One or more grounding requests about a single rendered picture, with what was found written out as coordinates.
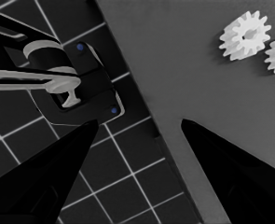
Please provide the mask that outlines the dark robot body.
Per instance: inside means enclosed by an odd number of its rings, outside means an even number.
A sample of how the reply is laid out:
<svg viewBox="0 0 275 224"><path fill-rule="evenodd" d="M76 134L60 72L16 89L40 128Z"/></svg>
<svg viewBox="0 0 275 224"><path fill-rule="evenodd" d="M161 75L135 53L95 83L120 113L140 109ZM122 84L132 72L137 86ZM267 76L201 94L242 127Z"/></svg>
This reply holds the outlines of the dark robot body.
<svg viewBox="0 0 275 224"><path fill-rule="evenodd" d="M125 113L94 48L83 45L88 72L78 73L52 35L0 13L0 91L29 91L51 124L103 124Z"/></svg>

